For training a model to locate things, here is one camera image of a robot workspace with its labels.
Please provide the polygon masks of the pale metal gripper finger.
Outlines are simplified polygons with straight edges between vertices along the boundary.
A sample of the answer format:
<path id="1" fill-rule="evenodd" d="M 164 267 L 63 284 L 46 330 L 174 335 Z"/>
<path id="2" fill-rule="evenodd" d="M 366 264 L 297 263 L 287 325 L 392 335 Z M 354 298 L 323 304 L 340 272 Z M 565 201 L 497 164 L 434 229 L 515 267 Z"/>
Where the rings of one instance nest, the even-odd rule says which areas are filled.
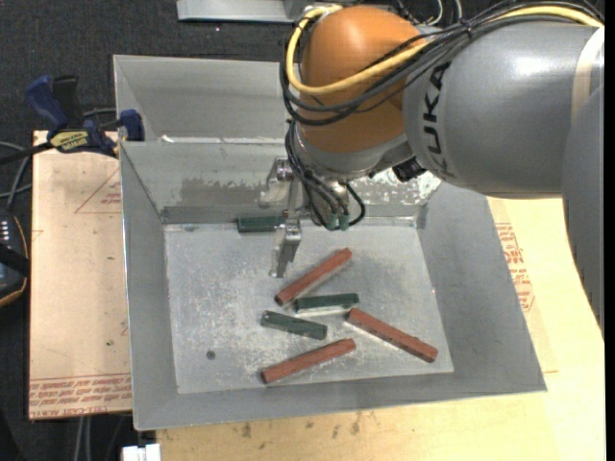
<path id="1" fill-rule="evenodd" d="M 286 222 L 276 231 L 276 277 L 282 278 L 289 263 L 302 242 L 302 230 L 299 222 Z"/>
<path id="2" fill-rule="evenodd" d="M 279 270 L 280 254 L 282 247 L 282 232 L 276 230 L 273 238 L 273 246 L 271 253 L 271 265 L 269 270 L 269 276 L 272 278 L 278 278 L 281 273 Z"/>

